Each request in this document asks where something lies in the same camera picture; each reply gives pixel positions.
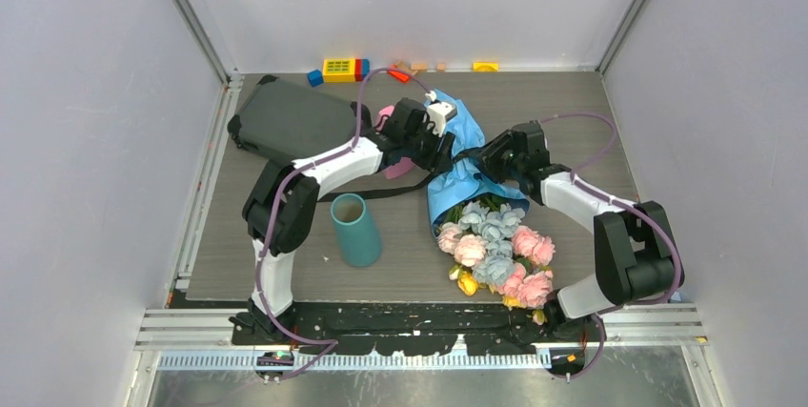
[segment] white wall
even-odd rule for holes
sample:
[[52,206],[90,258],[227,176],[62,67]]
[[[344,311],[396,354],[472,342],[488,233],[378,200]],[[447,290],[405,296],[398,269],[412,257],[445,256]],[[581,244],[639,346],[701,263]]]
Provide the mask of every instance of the white wall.
[[651,0],[606,84],[737,405],[805,405],[808,2]]
[[241,72],[310,71],[324,57],[471,67],[593,68],[631,0],[192,0]]
[[0,0],[0,393],[120,405],[219,83],[171,0]]

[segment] pink rose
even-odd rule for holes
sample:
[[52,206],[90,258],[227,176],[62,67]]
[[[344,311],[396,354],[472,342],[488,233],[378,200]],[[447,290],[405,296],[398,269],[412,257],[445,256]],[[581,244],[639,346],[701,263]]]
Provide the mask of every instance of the pink rose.
[[454,223],[444,224],[440,235],[437,237],[437,247],[440,248],[441,252],[453,254],[457,247],[457,242],[460,241],[461,234],[463,234],[463,230],[460,229],[460,226]]
[[496,291],[501,295],[509,295],[510,297],[516,297],[519,293],[519,289],[522,287],[522,280],[525,279],[525,275],[527,275],[527,271],[525,270],[525,266],[519,264],[518,262],[514,263],[515,270],[511,276],[505,280],[505,283],[502,286],[496,288]]
[[514,253],[525,256],[534,264],[546,266],[553,260],[556,246],[550,237],[542,237],[527,226],[519,226],[511,239],[514,242]]
[[553,282],[546,272],[528,275],[522,281],[522,287],[516,298],[529,308],[541,307],[547,302],[547,295],[553,291]]
[[476,266],[485,257],[485,240],[479,235],[463,235],[454,247],[454,260],[466,267]]

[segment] yellow flower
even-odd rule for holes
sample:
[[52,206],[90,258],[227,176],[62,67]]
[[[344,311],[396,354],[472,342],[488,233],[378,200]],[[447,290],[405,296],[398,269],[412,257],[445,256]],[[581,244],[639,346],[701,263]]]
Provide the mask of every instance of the yellow flower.
[[519,307],[524,308],[525,306],[522,305],[522,302],[515,297],[510,297],[509,295],[504,295],[502,297],[502,305],[505,307]]
[[465,270],[460,273],[460,278],[457,279],[457,286],[460,287],[460,290],[462,290],[465,295],[474,295],[477,292],[477,288],[479,288],[477,280],[472,276],[472,273]]

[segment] teal cup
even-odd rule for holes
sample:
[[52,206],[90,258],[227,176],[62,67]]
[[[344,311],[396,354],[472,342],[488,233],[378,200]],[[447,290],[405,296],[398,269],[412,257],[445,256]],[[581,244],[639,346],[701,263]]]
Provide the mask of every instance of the teal cup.
[[331,220],[348,265],[368,267],[381,256],[381,235],[365,199],[352,193],[338,196],[331,204]]

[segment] blue wrapping paper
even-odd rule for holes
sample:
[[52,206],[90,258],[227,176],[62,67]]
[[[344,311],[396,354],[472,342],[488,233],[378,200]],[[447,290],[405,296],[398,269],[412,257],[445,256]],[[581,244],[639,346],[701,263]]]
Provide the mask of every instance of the blue wrapping paper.
[[[463,150],[485,145],[485,135],[463,101],[453,99],[439,90],[434,92],[438,100],[457,107],[457,115],[446,125],[446,130],[456,136],[452,156]],[[427,203],[433,235],[436,235],[437,227],[443,222],[446,211],[460,202],[485,193],[504,197],[510,201],[511,207],[520,208],[525,213],[530,206],[527,197],[520,190],[494,183],[480,172],[472,159],[463,159],[455,164],[450,172],[435,177],[427,187]]]

